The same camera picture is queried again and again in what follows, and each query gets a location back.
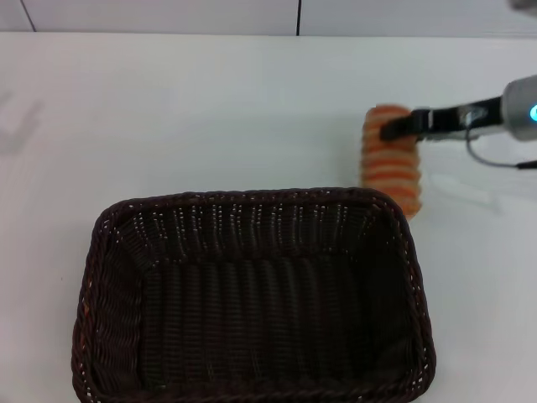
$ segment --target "led indicator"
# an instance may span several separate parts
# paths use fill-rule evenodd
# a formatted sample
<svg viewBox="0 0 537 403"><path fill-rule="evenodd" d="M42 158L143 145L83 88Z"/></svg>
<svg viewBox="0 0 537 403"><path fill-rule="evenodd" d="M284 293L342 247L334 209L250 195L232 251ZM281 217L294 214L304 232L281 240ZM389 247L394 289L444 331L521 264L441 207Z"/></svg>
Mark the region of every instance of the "led indicator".
<svg viewBox="0 0 537 403"><path fill-rule="evenodd" d="M529 110L529 117L530 117L531 120L533 120L534 122L537 122L537 105L534 105L534 106Z"/></svg>

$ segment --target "white table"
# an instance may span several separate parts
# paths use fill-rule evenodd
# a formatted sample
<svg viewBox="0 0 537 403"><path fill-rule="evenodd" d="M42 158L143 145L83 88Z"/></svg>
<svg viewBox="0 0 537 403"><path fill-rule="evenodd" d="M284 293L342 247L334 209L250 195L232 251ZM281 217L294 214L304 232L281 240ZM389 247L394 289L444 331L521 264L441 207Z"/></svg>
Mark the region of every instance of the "white table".
<svg viewBox="0 0 537 403"><path fill-rule="evenodd" d="M357 184L377 102L449 106L537 72L537 41L0 35L0 402L76 401L90 233L130 197ZM507 136L477 148L537 158ZM534 400L537 174L423 144L411 227L436 379L422 401Z"/></svg>

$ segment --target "white wall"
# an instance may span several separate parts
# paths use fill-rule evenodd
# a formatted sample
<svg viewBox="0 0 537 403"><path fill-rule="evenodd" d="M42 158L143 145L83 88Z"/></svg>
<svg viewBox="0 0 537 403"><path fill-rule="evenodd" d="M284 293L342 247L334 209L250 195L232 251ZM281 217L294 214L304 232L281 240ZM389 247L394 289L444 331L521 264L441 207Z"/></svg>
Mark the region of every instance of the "white wall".
<svg viewBox="0 0 537 403"><path fill-rule="evenodd" d="M294 35L298 0L24 0L38 31Z"/></svg>
<svg viewBox="0 0 537 403"><path fill-rule="evenodd" d="M300 34L536 37L537 19L508 0L303 0Z"/></svg>
<svg viewBox="0 0 537 403"><path fill-rule="evenodd" d="M0 31L31 31L20 0L0 0Z"/></svg>

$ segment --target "basket rim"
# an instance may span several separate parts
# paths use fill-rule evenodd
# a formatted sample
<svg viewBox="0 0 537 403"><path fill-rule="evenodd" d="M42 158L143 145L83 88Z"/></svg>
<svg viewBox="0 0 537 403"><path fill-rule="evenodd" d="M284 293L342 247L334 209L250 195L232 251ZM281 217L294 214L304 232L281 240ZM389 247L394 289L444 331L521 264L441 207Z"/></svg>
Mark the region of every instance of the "basket rim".
<svg viewBox="0 0 537 403"><path fill-rule="evenodd" d="M134 393L138 396L139 401L148 398L154 398L158 392L149 390L132 390L130 393L121 391L114 394L102 393L93 382L91 371L91 335L93 331L93 323L95 323L95 312L90 310L91 305L91 286L94 275L94 268L98 267L104 259L107 251L107 237L110 236L116 224L120 225L121 221L128 219L133 214L146 211L155 207L193 207L206 205L229 205L234 203L241 204L264 204L264 203L282 203L305 205L311 203L326 203L326 202L369 202L372 209L382 210L389 214L398 227L398 235L403 241L404 250L400 251L404 260L407 262L409 270L408 282L409 289L414 289L414 294L409 296L409 305L419 307L414 313L413 327L414 334L418 338L421 346L424 347L424 352L420 357L421 363L426 361L416 371L406 377L406 379L398 380L390 385L382 385L376 388L365 390L361 389L361 393L357 390L353 392L356 397L359 395L370 395L372 398L378 397L379 401L411 401L427 391L430 383L435 376L435 349L432 340L432 331L430 318L427 309L425 291L423 286L422 274L417 261L417 256L414 247L414 240L409 231L409 225L404 217L400 207L387 195L374 189L363 188L313 188L313 189L284 189L284 190L267 190L267 191L209 191L209 192L184 192L179 194L171 194L166 196L152 196L146 198L133 198L125 201L117 202L104 210L96 220L95 226L91 235L91 244L88 255L86 257L86 266L82 279L81 292L79 294L79 302L77 307L77 318L73 329L73 345L71 357L71 369L73 373L72 384L75 392L81 401L86 401L88 397L92 397L98 401L106 401L108 398L117 399L120 396L127 398L128 395ZM309 393L294 392L291 395L274 392L266 397L298 398L307 397L308 399L314 396L329 393L324 389L324 392L317 390ZM166 395L165 390L161 392L162 397ZM200 399L199 397L176 396L174 401L184 403L207 402L216 403L217 401L231 401L237 399L245 399L243 393L236 395L223 395L211 399Z"/></svg>

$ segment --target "sponge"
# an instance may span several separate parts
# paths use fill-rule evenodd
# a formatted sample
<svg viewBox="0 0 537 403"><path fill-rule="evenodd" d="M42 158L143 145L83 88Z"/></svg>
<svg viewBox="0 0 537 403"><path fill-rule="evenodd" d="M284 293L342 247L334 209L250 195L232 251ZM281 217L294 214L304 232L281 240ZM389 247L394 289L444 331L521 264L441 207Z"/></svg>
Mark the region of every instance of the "sponge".
<svg viewBox="0 0 537 403"><path fill-rule="evenodd" d="M416 136L383 142L380 128L390 120L410 115L397 105L379 105L366 115L362 131L362 187L386 193L407 219L420 209L420 157Z"/></svg>

